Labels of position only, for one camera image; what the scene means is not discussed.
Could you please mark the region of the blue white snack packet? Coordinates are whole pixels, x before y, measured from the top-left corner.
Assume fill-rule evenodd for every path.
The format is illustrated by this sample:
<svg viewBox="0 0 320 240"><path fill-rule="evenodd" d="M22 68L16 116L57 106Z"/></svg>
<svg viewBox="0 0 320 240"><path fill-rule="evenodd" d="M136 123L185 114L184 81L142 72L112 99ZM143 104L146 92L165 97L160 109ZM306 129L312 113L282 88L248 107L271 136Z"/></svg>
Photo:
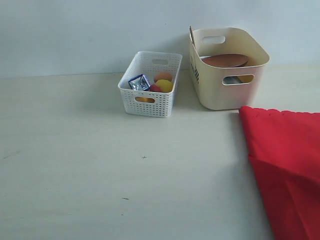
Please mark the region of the blue white snack packet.
<svg viewBox="0 0 320 240"><path fill-rule="evenodd" d="M148 78L144 74L131 78L128 84L130 88L135 91L149 91L151 87Z"/></svg>

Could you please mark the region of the cream plastic bin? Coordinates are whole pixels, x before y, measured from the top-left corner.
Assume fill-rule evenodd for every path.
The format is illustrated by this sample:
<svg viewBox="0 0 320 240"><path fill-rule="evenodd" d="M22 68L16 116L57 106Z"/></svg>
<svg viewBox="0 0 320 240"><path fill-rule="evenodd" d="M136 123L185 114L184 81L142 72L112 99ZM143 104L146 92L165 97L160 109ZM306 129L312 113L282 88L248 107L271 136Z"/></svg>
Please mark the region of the cream plastic bin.
<svg viewBox="0 0 320 240"><path fill-rule="evenodd" d="M245 30L203 28L193 30L195 48L189 35L190 77L199 102L210 110L239 109L250 103L261 82L270 56ZM249 57L242 67L221 68L207 65L200 57L241 54ZM242 84L223 84L223 79L237 76Z"/></svg>

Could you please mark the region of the brown egg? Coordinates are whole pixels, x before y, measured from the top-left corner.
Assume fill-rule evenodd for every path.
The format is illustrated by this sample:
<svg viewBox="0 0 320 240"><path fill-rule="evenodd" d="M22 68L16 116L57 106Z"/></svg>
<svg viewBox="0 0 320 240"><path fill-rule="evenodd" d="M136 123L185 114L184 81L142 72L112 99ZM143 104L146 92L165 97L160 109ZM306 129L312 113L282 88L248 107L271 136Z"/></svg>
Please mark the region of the brown egg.
<svg viewBox="0 0 320 240"><path fill-rule="evenodd" d="M154 82L156 83L159 80L172 81L173 77L169 72L159 72L154 76Z"/></svg>

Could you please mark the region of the orange cheese wedge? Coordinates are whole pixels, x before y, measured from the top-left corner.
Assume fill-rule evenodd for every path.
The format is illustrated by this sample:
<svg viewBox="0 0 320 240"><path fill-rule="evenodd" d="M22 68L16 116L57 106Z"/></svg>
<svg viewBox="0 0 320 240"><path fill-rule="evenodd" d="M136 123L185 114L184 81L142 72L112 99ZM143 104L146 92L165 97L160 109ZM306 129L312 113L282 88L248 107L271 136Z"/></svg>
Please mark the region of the orange cheese wedge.
<svg viewBox="0 0 320 240"><path fill-rule="evenodd" d="M142 102L142 103L154 103L155 100L153 98L149 97L135 97L135 100L137 102Z"/></svg>

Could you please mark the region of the brown oval plate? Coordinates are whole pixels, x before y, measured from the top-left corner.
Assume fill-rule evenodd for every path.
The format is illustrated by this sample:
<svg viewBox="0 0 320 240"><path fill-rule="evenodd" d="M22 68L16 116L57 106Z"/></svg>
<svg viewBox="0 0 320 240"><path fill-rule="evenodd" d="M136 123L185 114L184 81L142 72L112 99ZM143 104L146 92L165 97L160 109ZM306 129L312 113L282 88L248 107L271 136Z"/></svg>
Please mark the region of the brown oval plate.
<svg viewBox="0 0 320 240"><path fill-rule="evenodd" d="M202 61L212 67L217 68L238 68L244 67L249 62L249 57L243 54L218 54L202 59Z"/></svg>

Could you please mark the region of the red sausage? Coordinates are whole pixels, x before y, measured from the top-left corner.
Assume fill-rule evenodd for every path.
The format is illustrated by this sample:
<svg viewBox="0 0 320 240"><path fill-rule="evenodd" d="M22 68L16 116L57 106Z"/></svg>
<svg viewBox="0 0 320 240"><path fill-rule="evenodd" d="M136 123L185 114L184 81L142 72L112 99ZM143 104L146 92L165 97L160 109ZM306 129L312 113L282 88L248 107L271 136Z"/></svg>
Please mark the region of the red sausage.
<svg viewBox="0 0 320 240"><path fill-rule="evenodd" d="M152 84L152 85L150 86L150 89L149 89L149 90L150 90L151 92L159 92L159 93L162 92L161 88L158 87L158 86L155 85L155 84Z"/></svg>

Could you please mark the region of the red scalloped cloth mat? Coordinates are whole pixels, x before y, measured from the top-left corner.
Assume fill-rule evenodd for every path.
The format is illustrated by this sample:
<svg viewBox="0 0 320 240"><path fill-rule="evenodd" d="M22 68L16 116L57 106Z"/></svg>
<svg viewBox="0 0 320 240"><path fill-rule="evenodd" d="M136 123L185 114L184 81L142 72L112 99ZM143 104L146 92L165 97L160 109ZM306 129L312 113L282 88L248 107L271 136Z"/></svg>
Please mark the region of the red scalloped cloth mat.
<svg viewBox="0 0 320 240"><path fill-rule="evenodd" d="M319 113L243 106L239 117L274 237L319 239Z"/></svg>

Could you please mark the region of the white perforated plastic basket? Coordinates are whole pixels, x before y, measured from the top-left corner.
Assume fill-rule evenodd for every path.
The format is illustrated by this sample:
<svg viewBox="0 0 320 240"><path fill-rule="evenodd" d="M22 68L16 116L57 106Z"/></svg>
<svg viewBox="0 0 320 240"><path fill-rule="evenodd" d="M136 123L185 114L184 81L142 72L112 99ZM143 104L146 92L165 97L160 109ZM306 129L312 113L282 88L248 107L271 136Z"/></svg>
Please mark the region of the white perforated plastic basket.
<svg viewBox="0 0 320 240"><path fill-rule="evenodd" d="M182 58L183 56L178 53L152 51L136 53L118 83L126 113L157 118L169 117L174 105ZM140 74L144 74L149 83L153 84L155 75L160 72L168 72L172 75L173 89L171 92L132 90L128 84L130 79ZM155 102L138 102L135 97L152 98Z"/></svg>

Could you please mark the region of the yellow lemon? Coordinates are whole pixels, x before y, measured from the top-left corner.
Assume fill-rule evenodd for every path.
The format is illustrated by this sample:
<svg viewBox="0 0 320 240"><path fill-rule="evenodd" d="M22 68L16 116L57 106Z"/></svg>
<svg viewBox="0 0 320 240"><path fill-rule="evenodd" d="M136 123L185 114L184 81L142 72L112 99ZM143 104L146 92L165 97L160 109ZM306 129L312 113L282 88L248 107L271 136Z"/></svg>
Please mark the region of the yellow lemon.
<svg viewBox="0 0 320 240"><path fill-rule="evenodd" d="M174 87L174 84L167 79L159 79L155 85L159 87L163 93L170 93Z"/></svg>

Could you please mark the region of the stainless steel cup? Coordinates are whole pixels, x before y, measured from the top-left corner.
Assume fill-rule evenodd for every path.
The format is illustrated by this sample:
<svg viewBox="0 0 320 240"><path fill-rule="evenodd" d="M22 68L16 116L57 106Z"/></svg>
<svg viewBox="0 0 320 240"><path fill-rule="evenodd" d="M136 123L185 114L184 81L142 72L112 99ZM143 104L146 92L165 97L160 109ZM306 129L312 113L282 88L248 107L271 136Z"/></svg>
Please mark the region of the stainless steel cup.
<svg viewBox="0 0 320 240"><path fill-rule="evenodd" d="M238 76L227 76L223 79L224 85L242 84L243 82Z"/></svg>

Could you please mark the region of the wooden chopstick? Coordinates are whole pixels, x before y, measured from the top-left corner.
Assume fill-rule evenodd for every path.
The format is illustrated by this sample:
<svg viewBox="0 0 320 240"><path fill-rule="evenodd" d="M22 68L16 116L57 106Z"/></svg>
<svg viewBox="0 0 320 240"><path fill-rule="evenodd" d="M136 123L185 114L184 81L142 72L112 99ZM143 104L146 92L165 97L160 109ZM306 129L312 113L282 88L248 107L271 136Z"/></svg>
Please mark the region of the wooden chopstick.
<svg viewBox="0 0 320 240"><path fill-rule="evenodd" d="M195 40L194 40L194 32L193 32L191 25L189 26L189 34L190 34L192 45L196 49Z"/></svg>

